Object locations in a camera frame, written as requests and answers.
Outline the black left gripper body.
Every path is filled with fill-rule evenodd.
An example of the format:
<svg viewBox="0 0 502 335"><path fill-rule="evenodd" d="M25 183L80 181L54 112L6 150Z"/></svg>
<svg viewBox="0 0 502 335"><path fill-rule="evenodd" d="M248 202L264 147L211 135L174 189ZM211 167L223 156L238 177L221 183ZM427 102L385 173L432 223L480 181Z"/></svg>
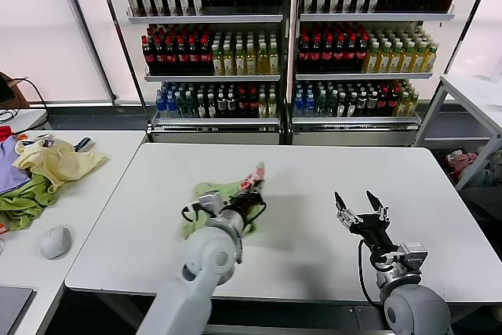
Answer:
<svg viewBox="0 0 502 335"><path fill-rule="evenodd" d="M229 206L231 210L239 213L244 221L244 225L251 224L264 211L264 200L259 192L243 192L230 198ZM256 215L251 215L253 209L261 206L262 209Z"/></svg>

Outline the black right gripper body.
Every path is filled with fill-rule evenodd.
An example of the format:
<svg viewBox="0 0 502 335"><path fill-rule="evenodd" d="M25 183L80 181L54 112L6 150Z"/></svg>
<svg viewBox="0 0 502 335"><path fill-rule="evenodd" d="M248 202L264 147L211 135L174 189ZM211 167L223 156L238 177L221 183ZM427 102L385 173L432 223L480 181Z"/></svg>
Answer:
<svg viewBox="0 0 502 335"><path fill-rule="evenodd" d="M349 226L352 234L360 235L371 253L390 253L398 250L387 234L389 219L381 220L378 214L362 214Z"/></svg>

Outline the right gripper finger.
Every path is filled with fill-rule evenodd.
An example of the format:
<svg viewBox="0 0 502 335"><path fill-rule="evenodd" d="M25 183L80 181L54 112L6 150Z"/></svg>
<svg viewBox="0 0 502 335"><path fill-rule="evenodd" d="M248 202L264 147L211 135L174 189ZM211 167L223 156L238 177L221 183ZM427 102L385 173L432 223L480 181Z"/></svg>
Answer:
<svg viewBox="0 0 502 335"><path fill-rule="evenodd" d="M370 205L373 208L373 211L379 216L379 219L382 221L389 221L387 212L388 208L382 204L379 198L377 198L372 192L366 191L366 196L369 200Z"/></svg>
<svg viewBox="0 0 502 335"><path fill-rule="evenodd" d="M334 192L334 199L337 209L336 217L339 219L342 225L346 227L346 229L350 230L352 225L361 223L361 218L347 208L344 200L341 198L337 191Z"/></svg>

